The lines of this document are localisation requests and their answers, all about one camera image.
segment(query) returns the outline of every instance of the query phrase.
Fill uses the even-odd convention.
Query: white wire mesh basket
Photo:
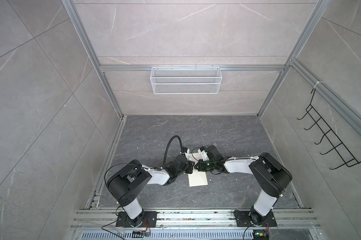
[[[219,67],[156,67],[150,75],[154,94],[218,93]]]

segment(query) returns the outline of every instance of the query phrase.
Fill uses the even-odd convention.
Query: black wire rack
[[[334,168],[331,168],[331,167],[330,167],[330,169],[331,169],[331,170],[334,170],[334,169],[337,169],[337,168],[339,168],[339,167],[341,167],[341,166],[343,166],[343,165],[346,165],[347,167],[352,167],[352,166],[355,166],[355,165],[357,165],[357,164],[360,164],[361,161],[358,161],[358,160],[354,157],[354,155],[350,152],[350,150],[346,147],[346,145],[342,142],[342,140],[338,137],[338,135],[333,131],[333,129],[327,124],[327,122],[322,118],[322,116],[321,116],[321,115],[317,112],[317,110],[313,107],[312,102],[313,102],[313,98],[314,98],[314,94],[315,94],[315,89],[314,89],[314,88],[311,90],[311,93],[310,93],[310,94],[313,94],[313,95],[312,95],[312,97],[311,97],[310,104],[309,104],[308,107],[306,108],[306,113],[304,114],[304,116],[303,116],[302,118],[297,118],[297,119],[298,119],[298,120],[302,120],[306,115],[309,115],[309,116],[311,117],[311,119],[314,121],[314,124],[313,124],[311,127],[309,127],[308,129],[304,128],[304,130],[310,130],[313,126],[316,125],[316,126],[321,130],[321,132],[323,133],[323,136],[322,136],[321,140],[320,140],[318,143],[316,143],[316,142],[314,142],[314,143],[315,143],[316,145],[319,145],[319,144],[322,142],[322,140],[326,137],[327,140],[330,142],[330,144],[331,144],[331,146],[332,146],[332,149],[330,149],[329,151],[327,151],[327,152],[325,152],[325,153],[320,153],[320,154],[321,154],[321,155],[325,155],[325,154],[328,154],[329,152],[335,150],[335,151],[337,152],[337,154],[339,155],[339,157],[342,159],[343,164],[341,164],[341,165],[339,165],[339,166],[337,166],[337,167],[334,167]],[[310,111],[315,111],[315,112],[317,113],[317,115],[319,116],[319,118],[318,118],[317,120],[315,120],[314,117],[310,114]],[[322,127],[320,127],[319,124],[318,124],[318,121],[321,120],[321,119],[322,119],[323,122],[326,124],[326,126],[328,126],[328,128],[329,128],[329,130],[326,131],[326,132],[325,132],[325,131],[322,129]],[[329,139],[328,134],[330,134],[330,133],[334,134],[334,135],[337,137],[337,139],[340,141],[339,144],[335,145],[335,144]],[[340,146],[342,146],[342,145],[343,145],[343,146],[345,147],[345,149],[350,153],[350,155],[351,155],[351,160],[346,161],[346,160],[342,157],[342,155],[339,153],[339,151],[337,150],[337,147],[340,147]]]

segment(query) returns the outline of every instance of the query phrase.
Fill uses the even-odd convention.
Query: white cable tie
[[[314,85],[314,88],[318,85],[318,83],[325,83],[325,82],[317,81],[317,83]]]

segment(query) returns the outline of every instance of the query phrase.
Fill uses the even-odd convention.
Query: wall tile
[[[108,143],[111,142],[118,121],[118,115],[116,115],[114,107],[109,101],[96,125]]]
[[[223,71],[220,91],[270,90],[278,71]],[[149,71],[106,72],[115,91],[152,91]]]
[[[218,94],[154,94],[114,91],[129,114],[256,114],[268,91],[220,91]]]
[[[282,64],[287,56],[267,57],[102,57],[101,64]]]
[[[74,3],[316,3],[316,0],[74,0]]]
[[[309,131],[303,129],[304,127],[310,127],[314,123],[308,115],[301,121],[297,120],[297,118],[301,118],[305,114],[305,108],[312,97],[311,90],[312,87],[296,71],[291,71],[283,81],[274,99],[297,132],[326,183],[330,186],[338,202],[361,236],[361,164],[353,167],[343,166],[336,170],[329,169],[343,164],[343,161],[335,151],[326,155],[320,154],[329,151],[332,146],[326,138],[322,140],[321,144],[314,144],[314,142],[320,141],[322,132],[317,126]],[[361,137],[355,130],[318,93],[314,95],[312,105],[337,133],[352,154],[361,161]],[[318,123],[323,127],[324,131],[329,129],[322,120]],[[335,139],[335,135],[332,133],[328,135],[334,144],[340,143],[338,139]],[[340,146],[337,150],[341,152],[345,160],[352,159],[350,154],[346,152],[345,147]]]
[[[70,95],[35,40],[0,57],[0,183]]]
[[[72,22],[67,20],[35,39],[74,92],[92,64]]]
[[[333,0],[323,17],[361,35],[361,0]]]
[[[60,0],[8,1],[34,37],[68,19]]]
[[[74,214],[86,206],[103,163],[108,143],[95,128],[78,162],[60,193],[52,212],[40,234],[39,240],[65,238]]]
[[[6,0],[0,0],[0,56],[32,39],[32,35]]]
[[[314,4],[76,7],[99,56],[287,56]]]
[[[361,115],[361,36],[322,19],[298,59]]]
[[[0,185],[0,239],[36,239],[95,128],[75,96]]]
[[[109,99],[94,69],[83,80],[74,95],[96,124]]]
[[[284,166],[293,176],[292,183],[304,207],[311,207],[314,210],[326,237],[361,239],[297,133],[274,100],[271,101],[261,120]]]

